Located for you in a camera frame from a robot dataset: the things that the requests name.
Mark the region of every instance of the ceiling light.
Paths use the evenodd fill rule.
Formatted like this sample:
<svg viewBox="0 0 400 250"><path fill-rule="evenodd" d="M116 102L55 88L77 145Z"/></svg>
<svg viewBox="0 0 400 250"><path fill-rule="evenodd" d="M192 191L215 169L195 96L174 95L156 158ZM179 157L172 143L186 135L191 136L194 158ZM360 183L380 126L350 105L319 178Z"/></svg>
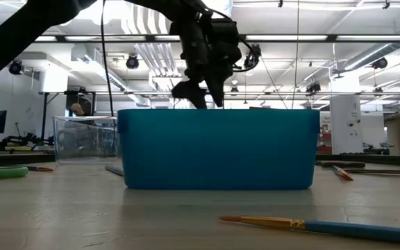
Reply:
<svg viewBox="0 0 400 250"><path fill-rule="evenodd" d="M157 41L180 41L180 37L177 35L156 35Z"/></svg>
<svg viewBox="0 0 400 250"><path fill-rule="evenodd" d="M400 35L339 35L337 41L400 41Z"/></svg>
<svg viewBox="0 0 400 250"><path fill-rule="evenodd" d="M40 36L35 40L35 42L56 42L56 37L54 36Z"/></svg>
<svg viewBox="0 0 400 250"><path fill-rule="evenodd" d="M101 36L65 36L65 39L70 42L100 40Z"/></svg>
<svg viewBox="0 0 400 250"><path fill-rule="evenodd" d="M277 41L296 41L296 40L314 40L324 41L327 35L247 35L248 41L261 40L277 40Z"/></svg>

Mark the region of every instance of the paintbrush bristles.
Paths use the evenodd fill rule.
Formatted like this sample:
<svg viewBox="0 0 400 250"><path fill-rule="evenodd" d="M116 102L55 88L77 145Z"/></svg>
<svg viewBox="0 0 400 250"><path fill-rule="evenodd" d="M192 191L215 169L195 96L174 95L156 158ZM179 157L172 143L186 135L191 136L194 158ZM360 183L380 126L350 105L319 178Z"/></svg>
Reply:
<svg viewBox="0 0 400 250"><path fill-rule="evenodd" d="M220 216L219 219L224 222L240 222L241 217L240 216Z"/></svg>

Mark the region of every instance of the red paintbrush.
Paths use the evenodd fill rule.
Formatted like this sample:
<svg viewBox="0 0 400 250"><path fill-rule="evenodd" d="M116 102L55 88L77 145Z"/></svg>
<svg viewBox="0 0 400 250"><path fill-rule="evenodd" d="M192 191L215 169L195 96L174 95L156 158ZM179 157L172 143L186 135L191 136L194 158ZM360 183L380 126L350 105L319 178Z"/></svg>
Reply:
<svg viewBox="0 0 400 250"><path fill-rule="evenodd" d="M333 171L334 171L334 173L335 173L337 176L343 178L343 179L346 180L346 181L352 181L352 180L353 180L353 178L351 178L351 177L345 172L345 170L341 169L340 167L333 166Z"/></svg>

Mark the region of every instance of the clear plastic bin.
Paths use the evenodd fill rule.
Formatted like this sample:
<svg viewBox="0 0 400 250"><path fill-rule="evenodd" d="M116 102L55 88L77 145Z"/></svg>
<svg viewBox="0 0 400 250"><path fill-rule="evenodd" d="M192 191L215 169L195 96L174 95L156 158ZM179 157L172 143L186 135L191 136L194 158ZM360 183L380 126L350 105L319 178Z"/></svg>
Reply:
<svg viewBox="0 0 400 250"><path fill-rule="evenodd" d="M54 117L57 165L113 165L119 157L117 118Z"/></svg>

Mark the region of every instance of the black wire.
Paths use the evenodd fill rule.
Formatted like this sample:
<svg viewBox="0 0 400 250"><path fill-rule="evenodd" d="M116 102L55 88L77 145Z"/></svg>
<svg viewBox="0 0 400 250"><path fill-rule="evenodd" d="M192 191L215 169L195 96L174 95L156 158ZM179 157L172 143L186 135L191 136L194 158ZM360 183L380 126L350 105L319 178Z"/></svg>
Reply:
<svg viewBox="0 0 400 250"><path fill-rule="evenodd" d="M299 68L299 21L300 21L300 0L297 0L297 43L296 43L296 69L294 71L294 90L292 93L292 104L291 109L294 109L294 100L296 98L296 87L297 87L297 70Z"/></svg>
<svg viewBox="0 0 400 250"><path fill-rule="evenodd" d="M283 100L283 98L282 98L282 95L278 92L278 90L277 90L277 86L276 86L276 83L274 82L274 80L272 79L272 77L271 77L271 74L269 73L269 70L268 70L268 67L267 67L267 64L265 63L265 61L263 60L263 58L261 58L262 59L262 63L263 63L263 65L265 66L265 69L267 70L267 73L268 73L268 76L269 76L269 79L271 80L271 83L272 83L272 85L274 86L274 88L276 89L276 93L278 94L278 96L281 98L281 101L282 101L282 103L283 103L283 105L285 106L285 108L286 109L288 109L288 107L286 106L286 103L285 103L285 101Z"/></svg>
<svg viewBox="0 0 400 250"><path fill-rule="evenodd" d="M109 70L108 70L108 57L106 55L106 41L104 39L104 6L106 4L106 0L103 0L103 8L101 9L101 46L103 47L103 62L104 62L104 70L106 73L106 81L108 82L108 91L109 91L109 102L110 102L110 116L114 117L114 104L112 100L112 88L110 86L110 80L109 80ZM112 141L112 146L114 148L114 151L117 150L116 146L116 128L117 128L117 123L115 120L113 120L114 124L114 138Z"/></svg>
<svg viewBox="0 0 400 250"><path fill-rule="evenodd" d="M114 117L114 104L113 104L113 100L112 100L112 88L110 86L109 71L108 71L108 58L106 56L106 41L104 40L104 6L105 6L105 4L106 4L106 0L103 0L103 8L101 9L101 46L103 48L103 62L104 62L104 70L106 73L106 81L108 82L110 115L112 117Z"/></svg>
<svg viewBox="0 0 400 250"><path fill-rule="evenodd" d="M234 22L230 17L228 17L227 15L225 15L224 13L222 13L222 12L220 12L220 11L213 10L213 9L209 9L209 10L213 11L214 13L217 13L218 15L221 15L224 19L227 19L227 20L228 20L229 22L231 22L231 23ZM258 56L258 54L257 54L256 51L253 49L253 47L252 47L251 45L249 45L249 43L248 43L245 39L239 37L239 40L240 40L246 47L248 47L248 49L250 50L250 52L251 52L254 56ZM258 65L258 63L259 63L259 60L256 60L256 63L255 63L253 66L251 66L251 67L249 67L249 68L247 68L247 69L235 69L235 70L233 70L233 72L235 72L235 73L248 72L248 71L250 71L250 70L256 68L257 65Z"/></svg>

